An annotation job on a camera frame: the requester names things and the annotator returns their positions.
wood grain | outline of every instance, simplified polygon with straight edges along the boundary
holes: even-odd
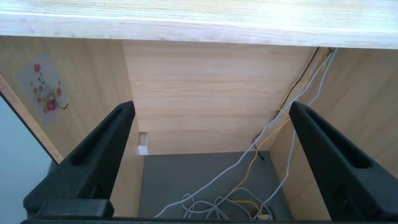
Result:
[[[65,157],[113,108],[132,100],[122,42],[119,40],[0,37],[0,73],[20,101],[11,105],[32,128],[49,152]],[[47,51],[68,93],[68,108],[45,125],[16,75],[31,60]],[[139,206],[143,158],[137,156],[138,125],[134,119],[111,201],[116,215],[136,216]],[[45,144],[45,136],[52,145]]]
[[[398,177],[398,65],[396,50],[340,49],[312,108]],[[318,91],[317,78],[300,101]],[[277,136],[270,151],[280,179],[285,177],[293,127]],[[284,192],[296,220],[329,220],[330,216],[298,141]]]
[[[245,151],[315,48],[124,41],[124,50],[154,155]]]
[[[0,34],[398,48],[394,0],[3,0]]]

white wall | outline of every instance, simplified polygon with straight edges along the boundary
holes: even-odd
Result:
[[[0,223],[20,223],[24,197],[47,175],[51,158],[0,97]]]

white cable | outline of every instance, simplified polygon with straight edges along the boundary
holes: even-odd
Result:
[[[248,189],[246,189],[246,188],[244,188],[244,187],[238,187],[237,189],[233,190],[229,195],[232,195],[232,194],[235,193],[237,190],[245,190],[247,193],[249,193],[250,195],[252,195],[258,202],[262,203],[262,200],[260,200],[259,198],[257,198],[252,192],[250,192],[250,190],[248,190]],[[184,199],[185,196],[187,196],[187,195],[190,195],[190,194],[184,194],[184,195],[182,196],[182,199]],[[211,204],[210,202],[206,202],[206,203],[205,203],[205,204],[207,204],[207,205],[211,205],[211,206],[212,206],[211,208],[208,208],[208,209],[206,209],[206,210],[194,211],[194,210],[192,210],[192,209],[195,208],[195,205],[198,204],[198,203],[203,203],[204,201],[201,200],[201,201],[195,202],[195,200],[192,198],[193,205],[191,205],[190,208],[187,208],[187,207],[182,203],[182,207],[183,207],[184,210],[186,211],[185,214],[184,214],[184,216],[183,216],[183,218],[186,218],[188,213],[190,213],[190,214],[189,214],[189,216],[188,216],[187,218],[190,218],[190,217],[191,217],[191,214],[193,214],[193,213],[206,213],[206,212],[208,212],[208,214],[207,214],[207,217],[208,217],[208,216],[210,215],[210,213],[213,212],[213,211],[215,211],[216,214],[217,214],[217,216],[219,216],[220,213],[219,213],[218,210],[215,209],[215,208],[218,208],[218,206],[219,206],[222,202],[224,202],[225,200],[226,200],[226,198],[224,198],[224,197],[217,197],[216,200],[215,200],[215,202],[214,202],[214,204]],[[235,203],[237,206],[241,207],[241,208],[244,210],[244,208],[243,208],[242,206],[238,205],[236,202],[231,202],[231,203]],[[265,208],[266,208],[266,210],[269,212],[269,214],[272,216],[271,211],[270,211],[266,206],[265,206]]]
[[[224,173],[226,173],[227,171],[229,171],[230,169],[236,167],[243,159],[243,157],[250,151],[250,149],[253,147],[253,145],[255,145],[258,140],[261,139],[262,135],[264,134],[265,130],[268,128],[268,126],[270,126],[273,122],[275,122],[283,113],[284,111],[293,103],[293,101],[297,100],[300,96],[302,96],[307,90],[308,87],[311,85],[312,81],[315,79],[315,77],[318,75],[319,70],[321,69],[321,67],[330,59],[330,57],[334,55],[330,54],[324,61],[323,63],[319,66],[318,70],[315,72],[314,76],[311,78],[311,80],[308,82],[308,85],[305,87],[304,91],[301,92],[299,95],[297,95],[286,107],[285,109],[283,109],[276,117],[275,119],[273,119],[270,123],[268,123],[267,125],[264,126],[264,128],[262,129],[259,137],[250,145],[250,147],[242,154],[242,156],[239,158],[239,160],[231,165],[230,167],[228,167],[227,169],[225,169],[223,172],[221,172],[220,174],[218,174],[213,180],[211,180],[209,183],[207,183],[206,185],[204,185],[202,188],[200,188],[199,190],[197,190],[195,193],[191,194],[189,197],[187,197],[186,199],[180,200],[178,202],[174,202],[171,203],[169,205],[166,205],[154,218],[159,217],[167,208],[174,206],[174,205],[178,205],[188,199],[190,199],[191,197],[195,196],[197,193],[201,192],[203,189],[207,188],[210,184],[212,184],[216,179],[218,179],[219,177],[221,177]]]
[[[219,199],[223,199],[223,198],[222,198],[222,197],[217,197],[216,200],[215,200],[215,204],[217,203],[217,200],[219,200]],[[241,208],[244,212],[246,212],[246,214],[248,215],[249,219],[251,218],[250,213],[249,213],[242,205],[240,205],[240,204],[238,204],[238,203],[236,203],[236,202],[233,202],[233,201],[231,201],[231,200],[227,200],[227,202],[231,202],[232,204],[238,206],[238,207]]]
[[[321,90],[322,90],[323,81],[325,80],[326,74],[327,74],[328,71],[329,71],[329,67],[330,67],[331,63],[332,63],[333,60],[335,59],[335,55],[336,55],[336,53],[337,53],[337,50],[338,50],[338,49],[336,48],[335,51],[331,54],[330,63],[328,64],[328,66],[326,67],[325,72],[323,73],[321,82],[320,82],[320,84],[319,84],[318,93],[317,93],[317,95],[311,100],[311,102],[308,104],[308,106],[311,106],[311,104],[318,98],[318,96],[319,96],[319,94],[320,94],[320,92],[321,92]],[[257,214],[256,214],[252,219],[255,219],[256,217],[258,217],[258,216],[260,215],[260,212],[261,212],[261,210],[262,210],[262,207],[263,207],[263,206],[264,206],[264,205],[265,205],[277,192],[278,192],[278,190],[282,187],[282,185],[285,183],[287,177],[289,176],[289,167],[290,167],[290,160],[291,160],[291,158],[292,158],[292,153],[293,153],[293,148],[294,148],[295,133],[296,133],[296,130],[293,131],[292,145],[291,145],[291,147],[290,147],[289,158],[288,158],[288,160],[287,160],[286,176],[285,176],[285,178],[283,179],[283,181],[279,184],[278,188],[276,188],[276,190],[274,191],[274,193],[272,193],[272,195],[271,195],[267,200],[265,200],[265,201],[261,204],[261,207],[260,207],[259,212],[257,212]]]

flower decal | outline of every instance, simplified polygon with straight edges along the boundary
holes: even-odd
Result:
[[[61,96],[62,95],[62,90],[61,90],[61,88],[57,88],[57,96]]]
[[[57,97],[62,96],[61,81],[58,81],[57,87],[50,86],[48,83],[45,82],[45,78],[43,77],[40,69],[41,66],[39,63],[34,64],[33,71],[37,76],[39,87],[36,87],[33,82],[30,82],[30,86],[32,87],[34,93],[33,100],[36,101],[37,104],[43,107],[44,114],[48,114],[51,111],[55,111],[57,107],[63,110],[66,109],[68,103],[64,107],[59,106],[57,103]]]
[[[39,72],[40,71],[40,69],[41,69],[41,66],[40,66],[40,64],[39,63],[37,63],[37,64],[34,64],[34,71],[35,72]]]
[[[55,98],[48,99],[45,104],[48,111],[53,111],[57,108],[55,104]]]

floral sticker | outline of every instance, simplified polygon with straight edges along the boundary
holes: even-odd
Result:
[[[57,103],[57,97],[62,96],[62,88],[60,86],[61,81],[58,81],[58,86],[56,87],[46,84],[45,78],[40,69],[41,65],[39,63],[34,64],[33,71],[35,72],[35,75],[37,75],[37,80],[39,82],[36,84],[39,86],[34,85],[33,82],[30,81],[30,86],[32,87],[34,94],[33,100],[42,105],[43,113],[45,114],[55,111],[57,107],[63,110],[66,109],[68,107],[68,103],[64,107],[59,106]]]
[[[44,52],[17,75],[26,98],[45,124],[68,107],[67,93],[50,54]]]

